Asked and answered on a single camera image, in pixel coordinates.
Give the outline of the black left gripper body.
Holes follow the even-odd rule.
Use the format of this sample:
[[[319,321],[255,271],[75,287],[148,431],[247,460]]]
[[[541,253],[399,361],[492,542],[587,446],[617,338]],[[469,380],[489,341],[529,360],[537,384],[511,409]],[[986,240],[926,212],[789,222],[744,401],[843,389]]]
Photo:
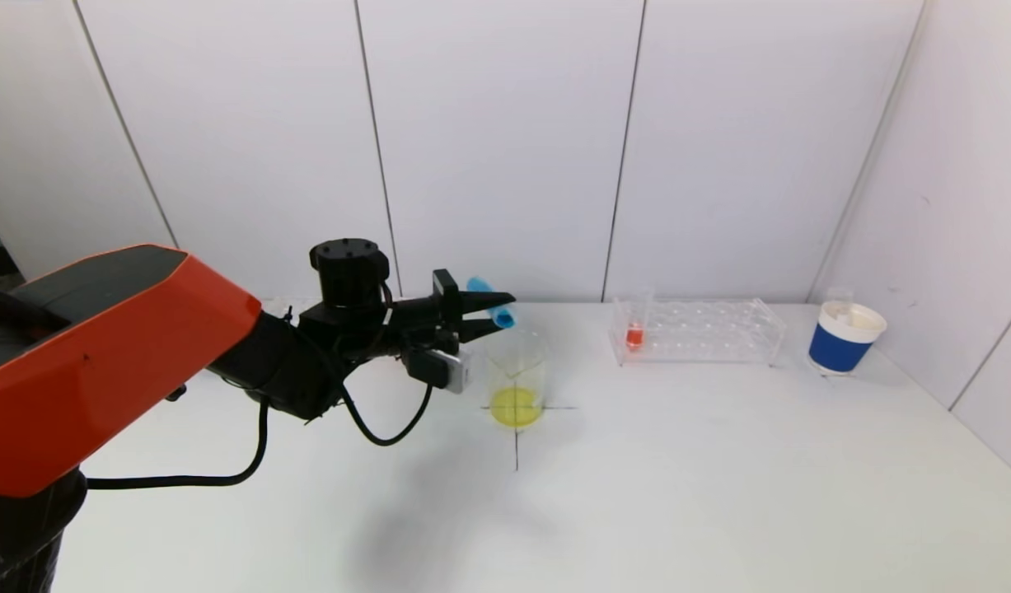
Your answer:
[[[462,319],[460,288],[445,268],[431,273],[428,296],[397,301],[392,307],[392,335],[400,340],[434,340]]]

